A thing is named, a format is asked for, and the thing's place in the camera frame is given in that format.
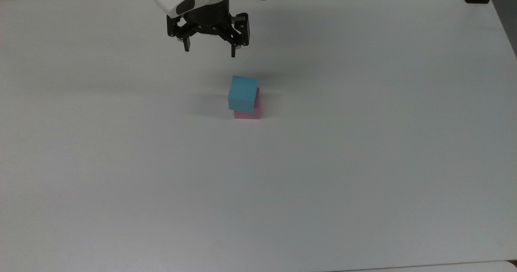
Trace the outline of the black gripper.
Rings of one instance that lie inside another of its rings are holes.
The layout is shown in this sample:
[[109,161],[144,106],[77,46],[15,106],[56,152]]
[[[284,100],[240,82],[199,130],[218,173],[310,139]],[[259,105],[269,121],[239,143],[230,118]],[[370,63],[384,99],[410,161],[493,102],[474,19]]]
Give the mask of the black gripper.
[[213,33],[231,45],[231,57],[236,57],[237,49],[250,43],[250,24],[247,13],[232,16],[229,0],[201,6],[171,18],[166,16],[167,35],[183,43],[184,50],[190,50],[190,37],[200,29],[209,28]]

